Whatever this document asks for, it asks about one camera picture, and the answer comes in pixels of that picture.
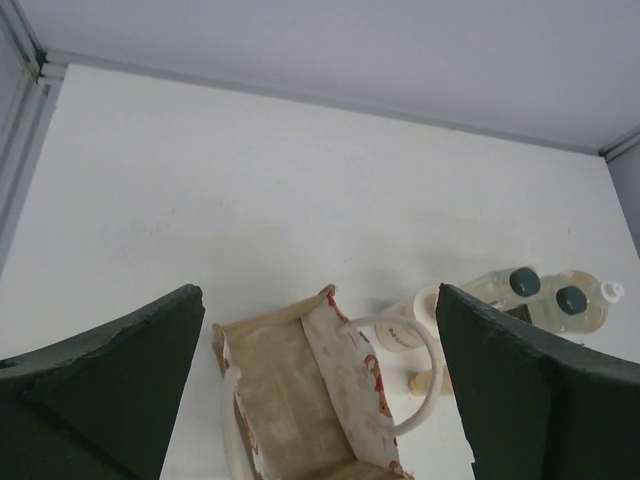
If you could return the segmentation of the clear bottle dark cap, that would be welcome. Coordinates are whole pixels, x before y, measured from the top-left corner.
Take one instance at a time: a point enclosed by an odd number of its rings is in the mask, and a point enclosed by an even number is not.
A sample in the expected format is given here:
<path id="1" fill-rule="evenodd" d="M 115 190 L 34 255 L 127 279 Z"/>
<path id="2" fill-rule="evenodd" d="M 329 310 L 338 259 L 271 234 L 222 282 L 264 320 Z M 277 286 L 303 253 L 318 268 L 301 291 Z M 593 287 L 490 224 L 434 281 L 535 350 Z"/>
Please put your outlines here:
<path id="1" fill-rule="evenodd" d="M 604 325 L 610 302 L 594 275 L 565 270 L 540 281 L 539 295 L 527 305 L 534 326 L 554 334 L 588 334 Z"/>
<path id="2" fill-rule="evenodd" d="M 531 324 L 528 304 L 539 295 L 541 281 L 532 267 L 524 266 L 489 272 L 460 289 L 496 310 Z"/>

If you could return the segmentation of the clear bottle white cap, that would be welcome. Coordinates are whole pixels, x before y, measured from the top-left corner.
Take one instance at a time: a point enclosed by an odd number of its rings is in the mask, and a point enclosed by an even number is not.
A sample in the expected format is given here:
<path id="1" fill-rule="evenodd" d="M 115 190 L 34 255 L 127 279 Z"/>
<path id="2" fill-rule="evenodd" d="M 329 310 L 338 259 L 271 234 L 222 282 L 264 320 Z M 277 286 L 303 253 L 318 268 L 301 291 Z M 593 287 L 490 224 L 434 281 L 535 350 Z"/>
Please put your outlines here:
<path id="1" fill-rule="evenodd" d="M 606 307 L 618 303 L 625 295 L 621 283 L 601 282 L 595 290 L 595 298 Z"/>

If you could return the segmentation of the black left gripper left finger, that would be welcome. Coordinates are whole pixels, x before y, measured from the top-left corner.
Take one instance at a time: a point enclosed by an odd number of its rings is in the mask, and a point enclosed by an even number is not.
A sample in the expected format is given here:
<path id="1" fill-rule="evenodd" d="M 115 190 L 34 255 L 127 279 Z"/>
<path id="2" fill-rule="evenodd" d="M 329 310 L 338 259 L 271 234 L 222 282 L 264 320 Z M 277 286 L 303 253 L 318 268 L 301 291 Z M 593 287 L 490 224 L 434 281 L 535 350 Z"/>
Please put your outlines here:
<path id="1" fill-rule="evenodd" d="M 157 479 L 201 333 L 202 290 L 1 362 L 4 479 Z"/>

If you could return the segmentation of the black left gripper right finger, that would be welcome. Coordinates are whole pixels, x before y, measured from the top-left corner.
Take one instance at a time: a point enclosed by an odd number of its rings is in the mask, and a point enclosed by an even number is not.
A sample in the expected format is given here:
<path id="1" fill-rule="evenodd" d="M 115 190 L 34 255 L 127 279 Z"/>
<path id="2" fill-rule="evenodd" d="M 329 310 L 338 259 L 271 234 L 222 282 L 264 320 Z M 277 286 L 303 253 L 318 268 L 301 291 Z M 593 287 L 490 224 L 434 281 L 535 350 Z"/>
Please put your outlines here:
<path id="1" fill-rule="evenodd" d="M 638 364 L 449 284 L 436 319 L 475 478 L 638 478 Z"/>

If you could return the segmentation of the cream lotion bottle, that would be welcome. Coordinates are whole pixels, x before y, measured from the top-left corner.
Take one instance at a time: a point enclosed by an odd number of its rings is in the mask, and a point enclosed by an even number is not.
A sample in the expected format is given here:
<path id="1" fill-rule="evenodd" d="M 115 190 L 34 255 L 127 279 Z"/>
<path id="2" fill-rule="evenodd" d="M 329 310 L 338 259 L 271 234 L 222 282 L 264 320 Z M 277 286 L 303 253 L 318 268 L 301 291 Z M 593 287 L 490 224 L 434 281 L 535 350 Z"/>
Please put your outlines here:
<path id="1" fill-rule="evenodd" d="M 436 306 L 439 296 L 437 285 L 428 286 L 415 295 L 396 302 L 383 310 L 382 317 L 401 317 L 411 324 L 421 324 L 436 339 L 440 340 L 436 321 Z M 380 344 L 391 352 L 404 352 L 425 346 L 421 337 L 412 327 L 383 323 L 375 327 Z"/>

